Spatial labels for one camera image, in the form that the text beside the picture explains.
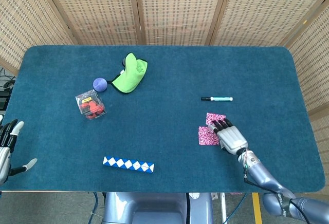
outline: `cable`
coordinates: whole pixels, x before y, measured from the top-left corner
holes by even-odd
[[[186,193],[186,202],[187,202],[187,209],[186,209],[186,224],[190,224],[190,217],[191,217],[191,203],[190,203],[190,195]]]
[[[89,221],[88,221],[88,224],[91,224],[92,222],[92,219],[93,219],[93,216],[94,216],[94,213],[97,209],[97,206],[98,206],[98,197],[97,197],[97,193],[96,192],[93,192],[94,196],[95,196],[95,205],[94,205],[94,208],[93,208],[93,211],[92,211],[92,214],[90,215],[90,218],[89,218]]]
[[[224,222],[223,224],[227,223],[228,220],[229,220],[231,217],[233,217],[233,215],[236,213],[236,211],[240,208],[241,204],[242,204],[243,201],[245,200],[246,196],[247,196],[247,193],[245,193],[245,195],[243,196],[243,198],[241,199],[241,201],[239,202],[239,204],[235,207],[235,209],[233,210],[233,212],[227,217],[227,219],[225,220],[225,222]]]
[[[0,69],[0,78],[2,78],[2,77],[8,78],[8,80],[0,79],[0,81],[6,81],[6,83],[4,85],[1,85],[0,88],[3,88],[8,82],[13,81],[16,78],[15,76],[6,75],[6,70],[4,68]]]
[[[262,189],[262,190],[265,190],[265,191],[268,191],[268,192],[272,192],[272,193],[274,193],[274,194],[277,194],[277,192],[275,192],[275,191],[273,191],[273,190],[271,190],[271,189],[268,189],[268,188],[265,188],[265,187],[262,187],[262,186],[260,186],[259,184],[255,184],[254,182],[251,182],[251,181],[249,181],[248,180],[248,171],[247,171],[247,168],[246,167],[243,167],[243,174],[244,174],[244,176],[243,176],[243,181],[245,182],[245,183],[247,183],[247,184],[250,184],[250,185],[253,185],[253,186],[256,186],[256,187],[258,187],[258,188],[260,188],[260,189]]]
[[[310,224],[310,222],[309,222],[309,220],[307,219],[307,217],[306,217],[306,215],[305,215],[305,213],[301,210],[301,208],[300,207],[298,207],[298,205],[297,204],[295,204],[293,201],[292,201],[292,199],[290,199],[290,201],[289,201],[293,206],[295,206],[296,207],[296,209],[298,209],[298,211],[302,214],[302,216],[304,217],[304,219],[305,219],[305,221],[306,221],[306,223],[307,224]]]
[[[104,205],[105,205],[105,202],[106,202],[106,192],[102,192],[102,195],[104,197]]]
[[[14,88],[16,80],[9,80],[3,85],[3,88],[6,92],[12,92],[12,89]]]

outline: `robot finger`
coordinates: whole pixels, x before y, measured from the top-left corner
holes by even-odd
[[[0,125],[2,124],[2,121],[4,120],[4,115],[0,115]]]
[[[228,119],[224,119],[224,121],[226,122],[226,124],[228,125],[228,127],[233,126],[233,124],[231,123],[231,121],[229,121]]]
[[[223,130],[223,127],[216,120],[212,120],[211,122],[216,126],[219,131]]]
[[[1,143],[6,147],[8,146],[10,133],[13,131],[13,129],[16,126],[17,122],[18,122],[18,120],[13,120],[11,123],[9,123],[6,130],[4,131],[4,135],[2,137]]]
[[[15,127],[14,129],[11,131],[11,133],[9,134],[9,139],[8,139],[8,143],[7,146],[10,148],[10,152],[13,153],[15,145],[16,145],[16,140],[17,140],[17,136],[20,133],[20,130],[22,129],[22,127],[24,126],[24,122],[20,121]]]
[[[218,122],[222,125],[224,129],[228,128],[228,125],[223,120],[218,120]]]

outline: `clear plastic box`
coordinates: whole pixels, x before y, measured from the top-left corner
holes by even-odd
[[[76,100],[80,113],[87,119],[92,120],[106,114],[104,104],[94,89],[76,96]]]

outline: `pink patterned napkin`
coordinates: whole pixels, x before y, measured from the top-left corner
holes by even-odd
[[[200,145],[219,145],[218,136],[205,126],[199,126]]]
[[[212,120],[224,120],[225,115],[207,113],[206,125],[212,125]],[[218,136],[205,126],[199,126],[199,144],[200,145],[219,145]]]
[[[212,125],[212,120],[224,120],[226,118],[225,115],[218,115],[213,113],[207,113],[206,116],[206,125]]]

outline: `table surface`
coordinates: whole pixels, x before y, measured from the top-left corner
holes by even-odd
[[[148,61],[138,87],[99,94],[107,114],[87,120],[75,96],[113,79],[133,52]],[[230,96],[233,102],[201,101]],[[226,115],[269,171],[295,192],[324,173],[295,65],[282,47],[36,46],[20,69],[5,122],[25,122],[12,167],[38,158],[1,190],[256,192],[235,156],[198,144],[206,113]],[[104,156],[155,163],[154,173],[103,166]]]

